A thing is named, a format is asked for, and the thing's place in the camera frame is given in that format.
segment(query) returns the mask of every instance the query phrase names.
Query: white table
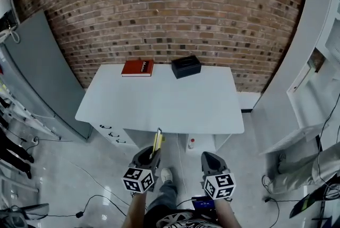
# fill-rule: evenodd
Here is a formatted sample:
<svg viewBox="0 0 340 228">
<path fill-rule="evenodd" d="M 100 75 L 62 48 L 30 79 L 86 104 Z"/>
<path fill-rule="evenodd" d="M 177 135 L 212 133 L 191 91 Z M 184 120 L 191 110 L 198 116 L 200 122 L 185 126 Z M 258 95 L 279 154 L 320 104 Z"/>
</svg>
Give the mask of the white table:
<svg viewBox="0 0 340 228">
<path fill-rule="evenodd" d="M 230 68 L 202 66 L 201 73 L 176 79 L 170 65 L 155 64 L 151 77 L 122 77 L 123 66 L 98 69 L 75 116 L 112 143 L 142 147 L 150 134 L 129 130 L 147 133 L 159 127 L 210 138 L 218 149 L 230 134 L 244 131 Z"/>
</svg>

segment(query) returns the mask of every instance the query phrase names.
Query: black box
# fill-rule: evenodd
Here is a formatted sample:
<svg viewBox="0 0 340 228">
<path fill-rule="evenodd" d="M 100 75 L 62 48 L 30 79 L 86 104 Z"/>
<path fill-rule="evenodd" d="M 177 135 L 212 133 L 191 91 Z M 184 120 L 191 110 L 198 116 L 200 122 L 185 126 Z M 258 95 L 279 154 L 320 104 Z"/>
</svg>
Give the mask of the black box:
<svg viewBox="0 0 340 228">
<path fill-rule="evenodd" d="M 171 61 L 171 68 L 177 79 L 200 73 L 201 67 L 200 61 L 194 55 Z"/>
</svg>

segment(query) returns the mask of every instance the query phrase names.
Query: gray refrigerator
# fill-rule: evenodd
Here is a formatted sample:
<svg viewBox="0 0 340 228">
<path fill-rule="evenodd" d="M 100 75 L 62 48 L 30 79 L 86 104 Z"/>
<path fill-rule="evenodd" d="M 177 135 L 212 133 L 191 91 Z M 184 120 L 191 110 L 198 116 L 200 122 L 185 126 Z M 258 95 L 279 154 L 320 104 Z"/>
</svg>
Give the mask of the gray refrigerator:
<svg viewBox="0 0 340 228">
<path fill-rule="evenodd" d="M 58 137 L 86 141 L 89 123 L 74 117 L 85 94 L 49 28 L 43 11 L 22 22 L 0 43 L 0 79 L 12 96 Z"/>
</svg>

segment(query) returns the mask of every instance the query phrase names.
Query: small bottle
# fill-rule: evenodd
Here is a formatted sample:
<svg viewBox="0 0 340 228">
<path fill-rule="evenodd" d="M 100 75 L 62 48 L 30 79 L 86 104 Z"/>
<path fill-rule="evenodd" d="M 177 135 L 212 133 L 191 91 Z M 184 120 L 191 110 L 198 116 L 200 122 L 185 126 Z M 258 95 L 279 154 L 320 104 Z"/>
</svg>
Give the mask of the small bottle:
<svg viewBox="0 0 340 228">
<path fill-rule="evenodd" d="M 194 145 L 195 145 L 195 140 L 193 138 L 191 138 L 190 141 L 189 141 L 189 144 L 188 144 L 188 148 L 193 149 Z"/>
</svg>

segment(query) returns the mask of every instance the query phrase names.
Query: person's leg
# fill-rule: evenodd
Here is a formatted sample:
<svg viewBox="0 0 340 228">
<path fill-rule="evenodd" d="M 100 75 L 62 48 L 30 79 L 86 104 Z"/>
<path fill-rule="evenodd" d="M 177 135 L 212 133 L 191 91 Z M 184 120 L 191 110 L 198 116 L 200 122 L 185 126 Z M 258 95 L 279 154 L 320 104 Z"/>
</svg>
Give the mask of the person's leg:
<svg viewBox="0 0 340 228">
<path fill-rule="evenodd" d="M 4 148 L 11 150 L 15 154 L 17 154 L 20 158 L 24 160 L 29 160 L 31 163 L 34 162 L 33 157 L 27 151 L 25 151 L 24 148 L 13 143 L 1 129 L 0 129 L 0 143 Z"/>
<path fill-rule="evenodd" d="M 302 158 L 301 160 L 295 163 L 294 162 L 288 163 L 286 159 L 283 159 L 278 166 L 278 171 L 280 174 L 294 172 L 302 168 L 304 165 L 308 164 L 309 162 L 313 162 L 317 158 L 317 156 L 318 154 L 314 154 L 312 156 Z"/>
<path fill-rule="evenodd" d="M 313 162 L 309 162 L 293 172 L 277 175 L 273 180 L 265 177 L 263 183 L 272 194 L 285 193 L 303 185 L 315 184 L 312 169 Z"/>
<path fill-rule="evenodd" d="M 172 174 L 168 168 L 162 169 L 162 187 L 159 189 L 160 195 L 149 205 L 148 211 L 158 205 L 165 205 L 169 209 L 176 209 L 177 187 L 172 181 Z"/>
<path fill-rule="evenodd" d="M 13 154 L 11 154 L 8 150 L 6 149 L 1 149 L 0 150 L 0 158 L 3 161 L 6 161 L 7 163 L 13 165 L 15 168 L 22 172 L 30 172 L 31 167 L 29 164 L 25 163 L 23 160 L 17 158 Z"/>
<path fill-rule="evenodd" d="M 5 108 L 8 108 L 10 106 L 7 102 L 4 101 L 2 97 L 0 97 L 0 104 L 4 106 Z"/>
<path fill-rule="evenodd" d="M 9 126 L 8 126 L 9 123 L 7 121 L 5 121 L 5 119 L 2 117 L 2 115 L 0 115 L 0 123 L 4 128 L 6 128 L 6 129 L 9 128 Z"/>
</svg>

